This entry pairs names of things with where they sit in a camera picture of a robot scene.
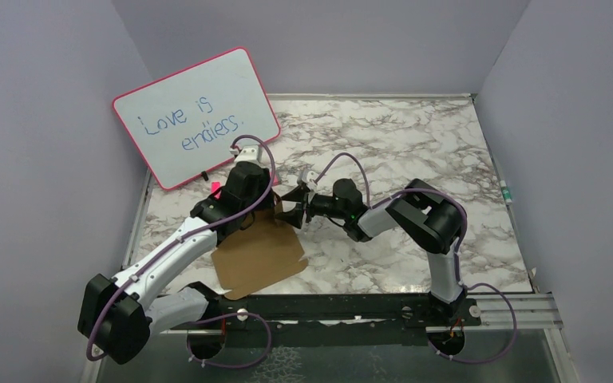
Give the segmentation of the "brown cardboard box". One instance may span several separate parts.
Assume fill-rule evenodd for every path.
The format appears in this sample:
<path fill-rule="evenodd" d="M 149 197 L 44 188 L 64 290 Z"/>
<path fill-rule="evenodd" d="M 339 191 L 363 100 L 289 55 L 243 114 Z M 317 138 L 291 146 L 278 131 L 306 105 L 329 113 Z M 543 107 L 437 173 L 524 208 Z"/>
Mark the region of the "brown cardboard box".
<path fill-rule="evenodd" d="M 308 260 L 294 228 L 275 219 L 283 211 L 282 200 L 246 219 L 244 231 L 229 235 L 213 252 L 214 265 L 224 297 L 239 300 L 297 275 Z"/>

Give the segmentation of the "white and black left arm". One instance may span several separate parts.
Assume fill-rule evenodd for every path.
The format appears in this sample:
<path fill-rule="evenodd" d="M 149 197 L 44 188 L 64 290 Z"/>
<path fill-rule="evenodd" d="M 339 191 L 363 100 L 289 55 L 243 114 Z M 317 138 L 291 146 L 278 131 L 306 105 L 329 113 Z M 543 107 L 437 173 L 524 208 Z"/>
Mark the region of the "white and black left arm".
<path fill-rule="evenodd" d="M 209 327 L 236 312 L 219 309 L 219 295 L 201 282 L 175 294 L 162 290 L 189 264 L 243 230 L 245 220 L 275 206 L 276 166 L 241 160 L 226 184 L 196 203 L 182 224 L 138 263 L 113 277 L 97 274 L 85 287 L 77 329 L 87 340 L 89 361 L 131 361 L 151 336 L 184 323 Z"/>

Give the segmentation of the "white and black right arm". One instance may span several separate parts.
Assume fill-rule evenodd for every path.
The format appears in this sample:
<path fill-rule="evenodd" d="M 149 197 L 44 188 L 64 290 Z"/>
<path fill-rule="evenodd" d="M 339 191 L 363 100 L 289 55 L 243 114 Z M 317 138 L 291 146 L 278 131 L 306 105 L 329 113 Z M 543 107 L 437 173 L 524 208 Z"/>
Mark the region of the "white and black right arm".
<path fill-rule="evenodd" d="M 461 284 L 458 251 L 468 220 L 465 209 L 445 193 L 415 179 L 369 207 L 353 180 L 340 179 L 331 195 L 317 194 L 301 182 L 282 199 L 294 203 L 294 207 L 276 214 L 276 219 L 295 228 L 316 216 L 335 219 L 357 243 L 400 227 L 428 255 L 429 316 L 447 325 L 460 315 L 466 289 Z"/>

